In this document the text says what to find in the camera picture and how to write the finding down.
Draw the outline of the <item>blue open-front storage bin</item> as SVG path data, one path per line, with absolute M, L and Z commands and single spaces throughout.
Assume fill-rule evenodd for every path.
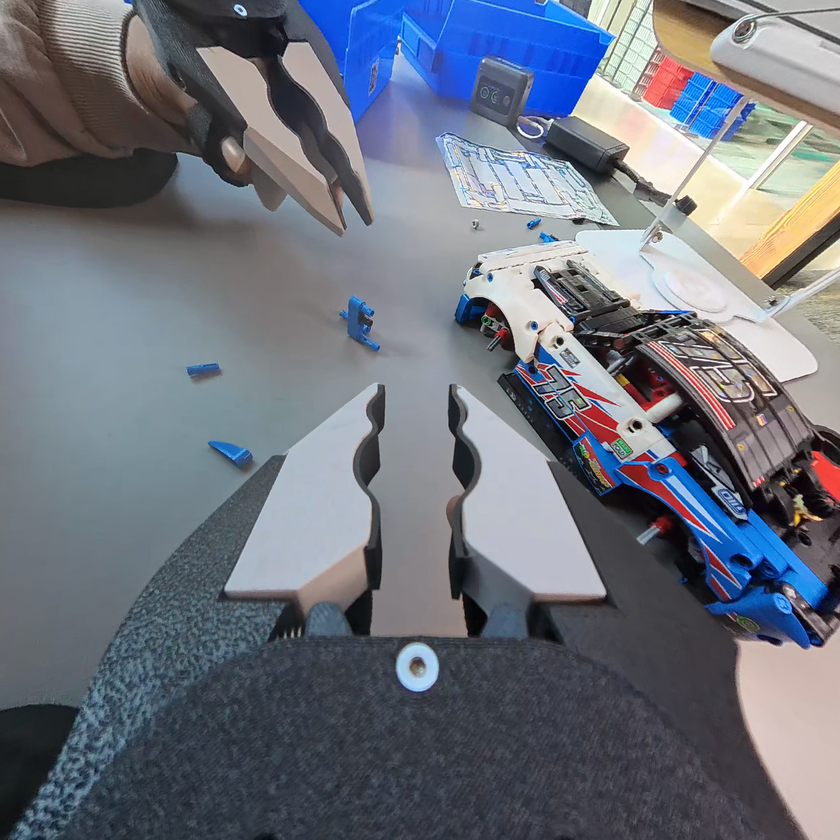
M 337 60 L 358 122 L 392 77 L 404 1 L 302 1 Z

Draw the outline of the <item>wooden table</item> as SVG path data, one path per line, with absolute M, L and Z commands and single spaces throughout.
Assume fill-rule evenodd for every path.
M 833 245 L 839 236 L 839 163 L 773 223 L 740 257 L 776 288 Z

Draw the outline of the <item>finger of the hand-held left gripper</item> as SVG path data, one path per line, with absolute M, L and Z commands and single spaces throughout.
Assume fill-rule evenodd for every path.
M 344 227 L 343 204 L 349 200 L 363 223 L 372 225 L 375 212 L 350 107 L 307 41 L 290 41 L 280 57 L 280 114 L 322 183 L 323 223 Z
M 328 182 L 309 161 L 299 137 L 277 116 L 258 67 L 221 46 L 201 47 L 197 52 L 245 120 L 243 149 L 252 163 L 253 184 L 263 205 L 276 210 L 284 193 L 342 236 L 343 215 Z

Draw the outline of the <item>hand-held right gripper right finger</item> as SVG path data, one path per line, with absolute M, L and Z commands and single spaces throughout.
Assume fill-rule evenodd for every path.
M 559 465 L 462 385 L 448 388 L 448 428 L 463 489 L 448 575 L 468 636 L 528 637 L 551 607 L 605 606 Z

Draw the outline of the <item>stack of red blue bins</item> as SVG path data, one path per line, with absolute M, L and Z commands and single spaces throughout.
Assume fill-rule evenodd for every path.
M 642 99 L 668 111 L 682 130 L 712 140 L 742 94 L 663 56 L 644 85 Z

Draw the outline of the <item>sticker sheet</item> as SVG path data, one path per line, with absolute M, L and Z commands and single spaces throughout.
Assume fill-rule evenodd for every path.
M 588 181 L 564 161 L 505 151 L 453 133 L 436 138 L 462 207 L 617 227 Z

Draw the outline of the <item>grey desk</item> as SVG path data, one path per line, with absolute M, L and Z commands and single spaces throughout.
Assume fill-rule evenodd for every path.
M 10 838 L 804 838 L 743 719 L 733 636 L 456 323 L 476 253 L 525 234 L 468 232 L 436 138 L 512 137 L 397 70 L 358 126 L 375 221 L 342 238 L 186 157 L 134 209 L 3 211 L 2 706 L 79 701 Z M 379 352 L 348 335 L 351 296 Z M 282 456 L 373 383 L 371 632 L 324 603 L 281 630 L 284 602 L 224 585 Z M 606 605 L 468 636 L 452 384 L 559 465 Z

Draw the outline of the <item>person's left forearm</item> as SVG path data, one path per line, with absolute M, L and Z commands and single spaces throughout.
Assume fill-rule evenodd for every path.
M 34 167 L 81 154 L 184 152 L 137 99 L 120 1 L 1 2 L 1 161 Z

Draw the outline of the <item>toy brick race car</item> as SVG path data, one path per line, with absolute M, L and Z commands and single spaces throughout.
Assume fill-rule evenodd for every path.
M 809 421 L 722 326 L 644 308 L 572 241 L 478 255 L 455 312 L 517 356 L 499 384 L 609 506 L 645 515 L 681 582 L 734 634 L 838 632 L 838 432 Z

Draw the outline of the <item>black power adapter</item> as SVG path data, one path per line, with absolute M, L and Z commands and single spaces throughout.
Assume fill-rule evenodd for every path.
M 625 142 L 573 116 L 553 119 L 547 128 L 544 144 L 566 160 L 599 175 L 614 172 L 629 152 Z

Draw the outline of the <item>black power bank with display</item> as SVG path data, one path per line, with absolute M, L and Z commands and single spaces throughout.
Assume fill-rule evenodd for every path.
M 516 128 L 529 98 L 534 72 L 498 56 L 481 59 L 469 109 L 507 129 Z

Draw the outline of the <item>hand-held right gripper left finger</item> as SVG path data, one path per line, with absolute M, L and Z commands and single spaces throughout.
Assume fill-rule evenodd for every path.
M 381 466 L 385 388 L 373 383 L 291 446 L 224 585 L 237 601 L 280 601 L 291 629 L 332 604 L 368 635 L 382 580 Z

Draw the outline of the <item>large blue storage bin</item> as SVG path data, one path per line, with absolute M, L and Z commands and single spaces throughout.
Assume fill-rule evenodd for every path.
M 526 112 L 574 111 L 615 36 L 557 2 L 405 2 L 402 52 L 441 98 L 467 101 L 482 59 L 533 72 Z

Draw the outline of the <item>person's left hand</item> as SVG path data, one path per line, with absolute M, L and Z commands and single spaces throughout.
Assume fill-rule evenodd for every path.
M 137 99 L 174 130 L 185 150 L 197 154 L 197 147 L 186 131 L 186 114 L 196 104 L 195 100 L 167 76 L 156 57 L 150 33 L 139 16 L 130 17 L 126 32 L 125 66 Z M 224 159 L 222 176 L 232 176 L 239 185 L 251 184 L 251 160 L 236 139 L 224 138 L 219 150 Z

